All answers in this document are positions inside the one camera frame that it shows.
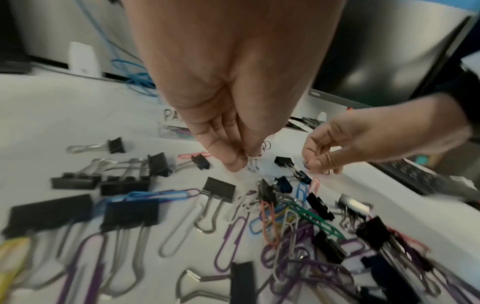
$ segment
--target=desk surface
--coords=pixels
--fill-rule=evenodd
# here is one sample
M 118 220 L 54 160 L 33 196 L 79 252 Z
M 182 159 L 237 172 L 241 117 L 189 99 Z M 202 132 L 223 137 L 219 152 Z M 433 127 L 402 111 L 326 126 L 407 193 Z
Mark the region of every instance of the desk surface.
M 63 172 L 75 172 L 93 158 L 128 160 L 164 152 L 171 163 L 178 154 L 203 150 L 197 142 L 159 139 L 156 121 L 158 101 L 140 96 L 123 84 L 40 70 L 35 70 L 35 74 L 37 75 L 0 75 L 2 227 L 7 222 L 9 208 L 14 205 L 85 193 L 50 190 L 49 178 Z M 122 136 L 126 142 L 126 154 L 65 153 L 65 147 L 69 145 L 101 143 L 118 136 Z M 288 171 L 273 164 L 275 156 L 290 156 L 297 164 L 301 164 L 301 148 L 305 138 L 304 132 L 283 129 L 277 133 L 271 141 L 271 150 L 259 162 L 259 173 L 243 170 L 231 174 L 218 161 L 212 160 L 212 169 L 209 171 L 193 168 L 179 171 L 168 178 L 157 178 L 154 190 L 202 188 L 210 176 L 235 184 L 235 196 L 238 197 L 255 188 L 255 182 L 262 177 L 288 175 Z M 366 163 L 349 165 L 339 176 L 317 177 L 322 181 L 318 194 L 327 204 L 333 204 L 340 193 L 372 203 L 375 214 L 380 215 L 386 224 L 425 243 L 432 249 L 432 258 L 480 289 L 480 276 L 477 275 L 480 272 L 478 211 L 457 201 L 421 197 Z M 99 196 L 97 191 L 92 195 Z M 193 203 L 191 200 L 161 206 L 162 221 L 152 228 L 146 249 L 144 263 L 147 270 L 144 283 L 116 299 L 115 303 L 131 303 L 133 300 L 142 303 L 173 303 L 175 282 L 182 270 L 194 267 L 200 273 L 215 273 L 213 259 L 227 228 L 227 224 L 221 220 L 218 221 L 217 232 L 212 235 L 203 235 L 197 231 L 190 233 L 172 258 L 162 260 L 157 255 L 158 246 L 166 238 L 167 232 Z M 219 219 L 227 209 L 222 208 Z M 96 232 L 100 222 L 101 219 L 92 221 L 83 237 Z M 136 241 L 137 230 L 134 229 L 130 235 L 131 244 Z M 113 242 L 109 242 L 107 257 L 112 254 L 113 247 L 110 243 Z M 236 258 L 237 261 L 254 260 L 257 284 L 262 283 L 269 274 L 259 263 L 260 251 L 264 245 L 261 237 L 246 232 Z M 52 246 L 48 243 L 43 245 L 43 249 L 49 247 Z M 128 250 L 127 261 L 132 255 L 133 249 Z M 119 274 L 121 278 L 115 284 L 128 284 L 132 279 L 131 272 L 128 266 L 124 267 Z M 12 302 L 52 302 L 62 283 L 63 280 L 60 280 L 49 288 L 37 291 L 35 296 L 15 292 Z M 225 294 L 228 293 L 228 285 L 228 282 L 221 282 L 206 288 Z M 266 299 L 260 299 L 262 303 L 267 303 Z

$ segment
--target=black sleeve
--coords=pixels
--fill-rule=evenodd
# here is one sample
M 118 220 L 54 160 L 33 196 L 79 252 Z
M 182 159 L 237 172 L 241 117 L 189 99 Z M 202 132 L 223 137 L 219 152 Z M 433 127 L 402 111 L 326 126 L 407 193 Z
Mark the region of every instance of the black sleeve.
M 437 92 L 452 96 L 463 109 L 473 128 L 473 137 L 480 137 L 480 80 L 472 72 L 465 72 L 451 82 L 440 85 Z

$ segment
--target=black keyboard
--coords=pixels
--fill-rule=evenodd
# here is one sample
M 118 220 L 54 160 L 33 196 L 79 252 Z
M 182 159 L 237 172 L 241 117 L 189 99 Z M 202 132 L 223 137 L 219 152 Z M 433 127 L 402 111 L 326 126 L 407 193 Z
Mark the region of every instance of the black keyboard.
M 420 195 L 451 196 L 475 202 L 480 200 L 480 191 L 449 177 L 423 171 L 405 160 L 370 165 Z

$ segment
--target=hand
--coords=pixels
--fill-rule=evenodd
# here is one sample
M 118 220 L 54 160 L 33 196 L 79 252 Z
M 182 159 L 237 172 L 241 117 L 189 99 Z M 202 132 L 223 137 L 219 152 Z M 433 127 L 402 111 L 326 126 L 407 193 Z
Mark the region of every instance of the hand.
M 124 0 L 161 95 L 230 171 L 259 156 L 315 76 L 344 0 Z
M 396 106 L 345 111 L 308 136 L 302 156 L 312 172 L 333 169 L 338 174 L 354 162 L 444 152 L 471 135 L 457 102 L 435 94 Z M 342 148 L 330 151 L 335 146 Z

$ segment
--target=yellow paper clip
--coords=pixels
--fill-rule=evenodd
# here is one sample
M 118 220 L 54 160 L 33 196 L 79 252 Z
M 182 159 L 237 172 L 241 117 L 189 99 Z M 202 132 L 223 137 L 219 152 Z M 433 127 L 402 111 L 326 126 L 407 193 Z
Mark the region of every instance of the yellow paper clip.
M 9 239 L 0 245 L 0 303 L 4 302 L 8 288 L 23 271 L 30 246 L 29 237 Z

